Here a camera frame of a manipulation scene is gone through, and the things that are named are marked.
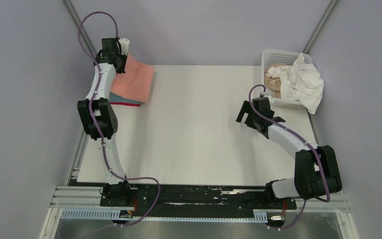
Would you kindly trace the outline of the salmon pink t-shirt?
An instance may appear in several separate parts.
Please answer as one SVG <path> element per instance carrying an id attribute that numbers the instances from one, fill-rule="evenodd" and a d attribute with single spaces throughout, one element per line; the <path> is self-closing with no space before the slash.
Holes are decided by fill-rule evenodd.
<path id="1" fill-rule="evenodd" d="M 154 68 L 137 61 L 132 54 L 127 57 L 125 73 L 117 73 L 110 92 L 128 100 L 147 103 L 154 75 Z"/>

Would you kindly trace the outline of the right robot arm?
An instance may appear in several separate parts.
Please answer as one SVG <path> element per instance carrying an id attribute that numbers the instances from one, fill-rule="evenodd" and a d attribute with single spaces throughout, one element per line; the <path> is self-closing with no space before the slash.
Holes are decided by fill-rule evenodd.
<path id="1" fill-rule="evenodd" d="M 285 198 L 330 200 L 342 190 L 342 181 L 334 149 L 309 143 L 290 129 L 282 117 L 275 116 L 266 97 L 244 101 L 237 122 L 244 124 L 281 146 L 294 159 L 294 176 L 273 180 L 265 185 L 264 201 L 276 208 Z"/>

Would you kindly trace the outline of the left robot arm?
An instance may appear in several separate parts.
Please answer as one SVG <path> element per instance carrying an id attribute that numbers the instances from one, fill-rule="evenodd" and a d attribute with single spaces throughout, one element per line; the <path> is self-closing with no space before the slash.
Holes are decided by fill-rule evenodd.
<path id="1" fill-rule="evenodd" d="M 84 131 L 97 145 L 104 163 L 105 181 L 101 205 L 127 206 L 132 192 L 120 164 L 116 147 L 117 116 L 109 102 L 110 88 L 117 74 L 125 72 L 130 41 L 125 38 L 104 38 L 102 49 L 94 58 L 95 75 L 92 87 L 77 109 Z"/>

